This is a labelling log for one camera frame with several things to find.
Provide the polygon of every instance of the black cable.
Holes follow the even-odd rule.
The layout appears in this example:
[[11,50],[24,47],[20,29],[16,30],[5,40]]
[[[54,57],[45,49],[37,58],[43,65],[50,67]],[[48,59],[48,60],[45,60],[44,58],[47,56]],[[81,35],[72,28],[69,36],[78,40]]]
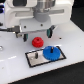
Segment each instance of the black cable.
[[4,32],[20,32],[20,27],[19,26],[15,26],[14,28],[7,28],[7,29],[1,29],[0,31],[4,31]]

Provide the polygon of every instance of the metal plate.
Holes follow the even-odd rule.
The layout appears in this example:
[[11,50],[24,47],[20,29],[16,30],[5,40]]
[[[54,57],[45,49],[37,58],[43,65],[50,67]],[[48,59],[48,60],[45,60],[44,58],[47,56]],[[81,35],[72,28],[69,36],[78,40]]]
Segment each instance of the metal plate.
[[[50,61],[44,58],[43,49],[26,53],[26,58],[28,60],[28,64],[30,67],[35,67],[35,66],[40,66],[40,65],[50,63],[50,62],[55,62],[55,61]],[[66,59],[66,57],[64,53],[61,51],[60,58],[56,61],[60,61],[63,59]]]

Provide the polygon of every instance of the screw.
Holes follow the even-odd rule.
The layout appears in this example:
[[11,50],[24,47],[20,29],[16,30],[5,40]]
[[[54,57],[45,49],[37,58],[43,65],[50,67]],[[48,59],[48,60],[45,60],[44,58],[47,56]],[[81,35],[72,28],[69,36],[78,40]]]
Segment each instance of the screw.
[[24,28],[26,28],[26,26],[24,26]]
[[3,47],[2,46],[0,46],[0,51],[2,51],[3,50]]

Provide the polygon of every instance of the robotic arm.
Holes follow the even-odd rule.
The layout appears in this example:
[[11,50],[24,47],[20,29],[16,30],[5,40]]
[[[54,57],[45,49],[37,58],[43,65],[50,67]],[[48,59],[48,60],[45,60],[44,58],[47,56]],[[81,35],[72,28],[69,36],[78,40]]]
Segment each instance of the robotic arm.
[[6,0],[5,26],[9,31],[24,36],[29,32],[47,30],[47,36],[51,38],[56,25],[70,20],[73,2],[74,0]]

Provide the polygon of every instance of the white surface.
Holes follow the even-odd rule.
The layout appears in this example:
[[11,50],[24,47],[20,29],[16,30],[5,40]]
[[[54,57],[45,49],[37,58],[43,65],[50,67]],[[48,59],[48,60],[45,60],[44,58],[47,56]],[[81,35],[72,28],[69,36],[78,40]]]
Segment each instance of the white surface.
[[[10,7],[14,7],[13,0],[6,0],[6,1]],[[34,7],[36,5],[37,5],[37,0],[27,0],[27,4],[25,7]]]
[[[59,13],[59,14],[58,13],[50,14],[49,16],[51,19],[51,24],[57,25],[57,24],[61,24],[61,23],[65,23],[65,22],[69,21],[71,14],[72,14],[72,5],[73,5],[73,0],[56,0],[55,6],[52,7],[50,10],[52,10],[52,11],[64,10],[64,12]],[[30,7],[13,7],[13,8],[11,8],[6,2],[5,3],[5,25],[6,25],[6,27],[9,28],[12,26],[20,25],[21,19],[33,18],[34,16],[33,16],[32,11],[33,10],[32,9],[30,10]]]
[[[33,38],[41,37],[45,46],[60,46],[67,59],[49,64],[44,64],[34,68],[29,68],[25,53],[38,50],[31,44]],[[54,30],[53,37],[48,39],[45,32],[29,34],[27,42],[22,38],[16,38],[13,33],[0,32],[0,84],[14,82],[40,73],[51,71],[57,68],[84,61],[84,32],[71,21],[59,25]]]

